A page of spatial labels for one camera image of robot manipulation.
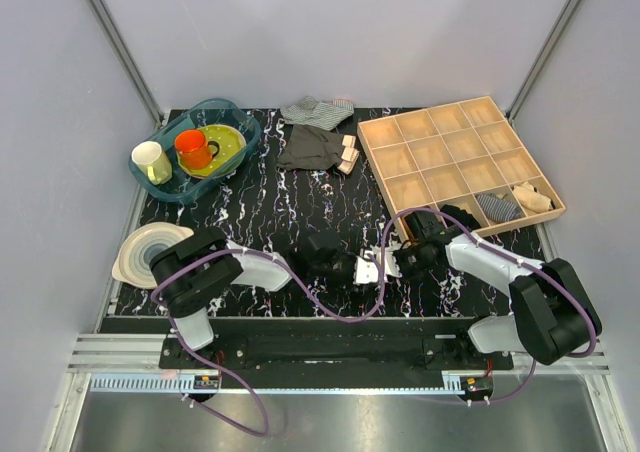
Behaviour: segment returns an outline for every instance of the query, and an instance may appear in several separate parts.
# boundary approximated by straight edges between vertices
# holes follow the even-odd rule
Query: green plate
[[[206,127],[199,127],[198,130],[204,133],[208,141],[214,140],[220,144],[220,153],[209,162],[209,165],[202,169],[191,169],[187,167],[182,162],[180,156],[178,156],[178,164],[187,174],[196,179],[204,179],[225,164],[227,164],[225,169],[229,169],[228,173],[231,173],[242,163],[244,154],[233,158],[236,153],[247,145],[247,141],[240,132],[228,125],[207,125]],[[229,159],[231,158],[233,158],[233,163],[229,163]]]

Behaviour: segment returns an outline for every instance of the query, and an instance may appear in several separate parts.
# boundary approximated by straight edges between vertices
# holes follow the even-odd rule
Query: orange mug
[[[220,152],[220,145],[216,141],[207,141],[207,137],[196,129],[181,132],[173,145],[182,162],[189,169],[203,169]],[[211,152],[210,145],[215,147],[214,152]]]

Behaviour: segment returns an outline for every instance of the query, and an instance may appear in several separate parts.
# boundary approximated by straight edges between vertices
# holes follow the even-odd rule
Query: white mug
[[[142,142],[131,152],[131,160],[153,185],[164,184],[171,179],[171,162],[158,142]]]

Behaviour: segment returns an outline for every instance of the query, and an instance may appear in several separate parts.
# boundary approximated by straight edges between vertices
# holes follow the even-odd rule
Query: wooden compartment tray
[[[473,215],[481,226],[476,232],[486,237],[555,219],[566,210],[491,97],[360,122],[358,135],[392,214],[454,205]],[[512,191],[523,182],[549,197],[554,208],[525,208]],[[516,204],[522,217],[493,222],[478,204],[480,193]],[[408,238],[402,221],[399,234]]]

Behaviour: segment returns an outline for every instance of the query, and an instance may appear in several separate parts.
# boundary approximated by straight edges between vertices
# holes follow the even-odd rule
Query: marble surface
[[[410,109],[356,109],[338,132],[356,134],[357,123]],[[338,231],[342,245],[352,252],[379,243],[389,219],[375,178],[360,144],[360,158],[349,176],[331,171],[276,168],[292,126],[284,125],[277,110],[247,111],[263,130],[258,153],[219,189],[194,204],[181,206],[147,197],[140,225],[165,221],[194,229],[222,228],[235,242],[259,250],[284,252],[306,231]],[[491,237],[519,254],[542,259],[535,227]],[[342,315],[361,315],[374,303],[374,286],[327,288],[321,278],[309,281],[313,293]],[[389,317],[481,316],[504,314],[507,298],[480,280],[445,265],[435,265],[422,280],[390,284],[379,315]],[[212,316],[313,317],[322,312],[294,285],[268,293],[260,288],[232,286],[209,306]],[[146,290],[123,284],[115,315],[158,316],[164,310],[149,301]]]

